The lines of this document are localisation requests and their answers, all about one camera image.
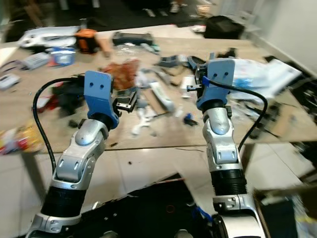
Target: tiled floor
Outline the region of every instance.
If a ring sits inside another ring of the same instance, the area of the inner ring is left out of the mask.
[[[147,27],[126,32],[151,31],[159,37],[201,37],[188,28],[173,25]],[[0,65],[14,48],[0,49]],[[51,180],[48,155],[37,157],[46,187]],[[251,159],[246,176],[249,189],[288,187],[301,182],[297,177],[311,170],[309,161],[294,152],[289,143],[259,144]],[[127,151],[107,151],[97,162],[83,210],[89,210],[96,201],[108,201],[126,195],[158,179],[179,172],[185,178],[196,202],[213,213],[213,189],[208,171],[206,148],[162,148]],[[28,179],[19,156],[0,157],[0,238],[24,234],[31,224],[41,202]]]

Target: robotic arm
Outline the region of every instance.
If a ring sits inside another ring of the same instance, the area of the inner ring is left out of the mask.
[[[210,80],[232,85],[234,60],[212,59],[196,65],[197,108],[203,112],[203,135],[207,142],[209,170],[214,187],[212,235],[214,238],[265,238],[254,200],[247,192],[247,181],[239,151],[233,141],[231,109],[226,106],[228,89],[210,84]]]
[[[53,172],[52,181],[40,213],[36,214],[26,238],[67,234],[81,220],[81,208],[98,157],[105,150],[109,131],[119,123],[118,111],[133,111],[136,93],[128,104],[111,98],[111,76],[85,73],[84,95],[89,107],[88,118],[73,134]]]
[[[189,63],[195,70],[196,85],[188,91],[197,91],[197,108],[204,115],[203,135],[215,192],[213,205],[218,212],[213,216],[212,237],[265,238],[232,137],[231,110],[226,106],[229,90],[211,83],[232,85],[234,61],[212,59],[197,64],[189,59]],[[136,104],[136,94],[124,105],[111,98],[111,89],[109,74],[86,72],[84,95],[89,119],[73,134],[70,146],[61,155],[43,207],[26,238],[67,235],[80,222],[95,163],[105,150],[109,131],[118,126],[118,110],[131,112]]]

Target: wooden table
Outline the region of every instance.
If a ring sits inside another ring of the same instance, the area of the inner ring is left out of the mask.
[[[172,56],[177,54],[193,55],[202,59],[207,59],[210,52],[227,51],[228,48],[237,48],[238,57],[243,59],[257,60],[265,62],[259,49],[254,47],[251,42],[244,40],[219,40],[219,39],[173,39],[156,38],[156,43],[161,47],[162,56]],[[29,56],[28,51],[19,49],[10,60],[21,60]],[[11,89],[0,92],[0,130],[11,129],[23,124],[27,119],[32,118],[31,104],[33,95],[46,82],[56,78],[69,77],[73,74],[83,73],[87,70],[97,70],[98,67],[106,66],[112,60],[122,62],[127,59],[127,55],[114,54],[111,60],[105,59],[102,54],[76,55],[76,63],[67,67],[46,67],[35,69],[34,71],[14,71],[21,76],[21,82]],[[140,53],[134,55],[142,61],[142,67],[150,67],[158,61],[158,56],[150,53]],[[178,77],[187,75],[185,71]],[[199,146],[206,142],[202,135],[202,114],[197,110],[193,100],[181,98],[181,92],[177,87],[167,86],[160,82],[168,96],[175,103],[175,107],[183,107],[185,113],[194,115],[194,119],[199,122],[198,126],[190,127],[184,125],[182,118],[173,115],[159,116],[151,122],[151,127],[158,136],[153,137],[146,128],[141,130],[138,137],[131,134],[132,128],[139,123],[136,112],[127,114],[123,112],[118,128],[110,132],[106,142],[107,149],[137,149],[137,148],[159,148],[159,147],[178,147],[178,146]],[[249,158],[255,143],[276,143],[276,142],[299,142],[317,140],[317,127],[310,119],[305,110],[297,102],[289,91],[285,91],[277,98],[277,101],[287,103],[296,107],[294,116],[296,122],[291,124],[287,133],[282,138],[264,133],[258,140],[247,140],[244,158]],[[58,110],[46,111],[40,115],[43,128],[49,138],[55,153],[65,150],[76,129],[67,126],[70,119],[87,118],[87,107],[76,115],[60,118]],[[252,125],[252,121],[247,118],[233,118],[234,140],[239,143],[245,133]]]

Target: snack package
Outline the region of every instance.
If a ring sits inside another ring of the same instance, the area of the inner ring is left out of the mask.
[[[16,151],[37,152],[42,146],[42,138],[31,120],[19,128],[0,131],[0,155]]]
[[[128,59],[123,64],[110,63],[107,67],[101,69],[104,73],[110,73],[113,76],[113,87],[116,90],[125,90],[135,86],[134,79],[138,70],[140,61],[137,58]]]

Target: black bag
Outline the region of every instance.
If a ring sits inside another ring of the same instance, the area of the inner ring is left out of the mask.
[[[239,39],[244,26],[225,16],[207,19],[204,37],[208,39]]]

